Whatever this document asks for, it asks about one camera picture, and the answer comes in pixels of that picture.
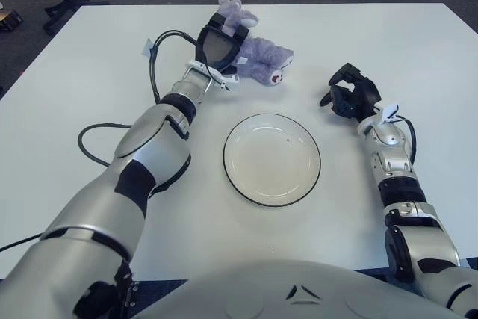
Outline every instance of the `purple stuffed animal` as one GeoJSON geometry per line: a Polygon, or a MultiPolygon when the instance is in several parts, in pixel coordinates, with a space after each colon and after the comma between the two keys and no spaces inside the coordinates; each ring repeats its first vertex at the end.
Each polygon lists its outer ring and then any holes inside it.
{"type": "MultiPolygon", "coordinates": [[[[232,36],[239,25],[247,28],[256,26],[258,18],[242,9],[240,0],[218,0],[218,13],[226,18],[223,32],[232,36]]],[[[294,59],[292,50],[276,46],[272,41],[260,37],[248,36],[233,63],[238,68],[238,75],[254,78],[260,83],[273,86],[280,84],[283,69],[294,59]]]]}

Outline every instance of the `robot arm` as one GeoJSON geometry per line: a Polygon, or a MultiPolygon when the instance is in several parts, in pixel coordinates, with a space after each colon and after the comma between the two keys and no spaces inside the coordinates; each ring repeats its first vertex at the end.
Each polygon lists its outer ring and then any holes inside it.
{"type": "Polygon", "coordinates": [[[110,166],[72,198],[0,285],[1,318],[96,318],[115,304],[131,282],[128,263],[148,198],[190,163],[188,129],[210,86],[205,71],[190,66],[136,121],[110,166]]]}
{"type": "Polygon", "coordinates": [[[432,205],[426,202],[406,136],[395,126],[398,106],[379,107],[371,80],[350,64],[330,80],[331,90],[320,102],[333,102],[339,116],[355,117],[365,138],[373,176],[385,207],[385,247],[395,277],[413,282],[422,295],[460,315],[478,313],[478,271],[459,266],[456,248],[432,205]],[[353,92],[337,83],[355,85],[353,92]]]}

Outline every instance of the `white table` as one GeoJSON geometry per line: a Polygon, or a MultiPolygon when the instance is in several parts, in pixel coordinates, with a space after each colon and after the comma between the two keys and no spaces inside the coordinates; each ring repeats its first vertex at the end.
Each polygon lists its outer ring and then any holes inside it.
{"type": "MultiPolygon", "coordinates": [[[[352,269],[385,267],[382,203],[353,121],[317,102],[350,62],[397,100],[418,135],[415,169],[462,258],[478,255],[478,35],[442,4],[248,6],[255,36],[295,51],[277,87],[244,79],[211,91],[190,131],[193,161],[149,201],[132,263],[136,278],[183,279],[242,261],[296,258],[352,269]],[[299,121],[322,155],[314,190],[286,208],[244,199],[223,171],[223,141],[243,118],[270,112],[299,121]],[[211,187],[216,185],[213,196],[211,187]]],[[[153,105],[147,37],[198,34],[215,6],[84,7],[0,101],[0,244],[43,231],[103,168],[76,146],[88,124],[132,123],[153,105]]],[[[193,57],[186,42],[161,46],[165,93],[193,57]]],[[[124,131],[100,129],[87,147],[110,159],[124,131]]],[[[28,248],[0,254],[4,277],[28,248]]]]}

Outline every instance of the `robotic hand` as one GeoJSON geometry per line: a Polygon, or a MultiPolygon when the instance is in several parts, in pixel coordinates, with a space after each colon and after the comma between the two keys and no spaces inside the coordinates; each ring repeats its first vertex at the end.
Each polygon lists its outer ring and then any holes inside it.
{"type": "Polygon", "coordinates": [[[381,108],[375,84],[350,64],[335,73],[329,85],[330,91],[320,106],[332,102],[337,115],[356,118],[357,130],[367,143],[373,176],[385,206],[385,248],[390,269],[398,280],[413,282],[431,301],[476,318],[478,271],[459,266],[453,242],[435,209],[425,200],[413,168],[416,145],[409,155],[406,137],[394,124],[406,120],[397,116],[398,105],[381,108]],[[354,90],[338,86],[342,80],[355,85],[354,90]]]}

